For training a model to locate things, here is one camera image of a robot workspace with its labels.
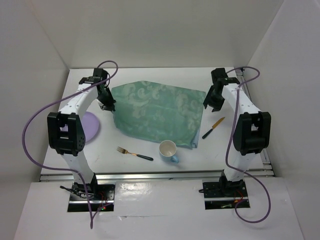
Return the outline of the green satin placemat cloth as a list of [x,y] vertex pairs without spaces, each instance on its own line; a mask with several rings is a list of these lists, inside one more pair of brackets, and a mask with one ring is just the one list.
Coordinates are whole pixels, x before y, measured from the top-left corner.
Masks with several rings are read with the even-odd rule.
[[111,89],[114,124],[124,135],[154,143],[165,140],[178,147],[198,147],[204,91],[150,81]]

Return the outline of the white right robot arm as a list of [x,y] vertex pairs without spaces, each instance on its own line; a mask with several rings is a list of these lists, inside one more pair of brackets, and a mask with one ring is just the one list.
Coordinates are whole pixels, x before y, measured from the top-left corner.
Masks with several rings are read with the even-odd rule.
[[252,160],[269,145],[271,115],[252,103],[239,80],[229,77],[225,68],[212,70],[211,78],[212,86],[203,101],[204,107],[218,112],[228,102],[234,111],[227,149],[234,148],[237,154],[226,159],[226,168],[216,188],[223,197],[232,197],[244,187],[245,172]]

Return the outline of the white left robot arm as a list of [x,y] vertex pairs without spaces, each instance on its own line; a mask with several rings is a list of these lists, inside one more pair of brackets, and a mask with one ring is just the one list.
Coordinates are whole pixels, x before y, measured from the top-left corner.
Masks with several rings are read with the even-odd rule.
[[109,77],[106,70],[95,68],[93,76],[80,80],[78,95],[72,97],[58,112],[51,112],[47,116],[49,146],[62,156],[70,169],[75,170],[72,173],[72,188],[88,200],[97,197],[99,187],[84,154],[86,136],[81,120],[95,100],[102,110],[115,111],[116,100],[104,83]]

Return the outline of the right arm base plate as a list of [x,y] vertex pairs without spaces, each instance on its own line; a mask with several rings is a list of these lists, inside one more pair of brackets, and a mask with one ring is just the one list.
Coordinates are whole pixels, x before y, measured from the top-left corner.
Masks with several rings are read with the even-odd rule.
[[244,181],[239,186],[222,190],[219,182],[203,182],[202,189],[198,190],[204,197],[206,210],[250,208],[247,187]]

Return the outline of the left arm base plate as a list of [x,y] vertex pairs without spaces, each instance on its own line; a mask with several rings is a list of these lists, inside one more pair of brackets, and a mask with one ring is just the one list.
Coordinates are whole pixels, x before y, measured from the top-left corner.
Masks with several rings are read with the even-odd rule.
[[[93,212],[96,212],[99,208],[101,208],[101,212],[114,211],[115,188],[115,184],[99,184],[97,186],[97,193],[88,193]],[[87,198],[84,191],[82,192],[75,190],[74,187],[68,188],[67,191],[70,193],[67,208],[69,213],[89,211]]]

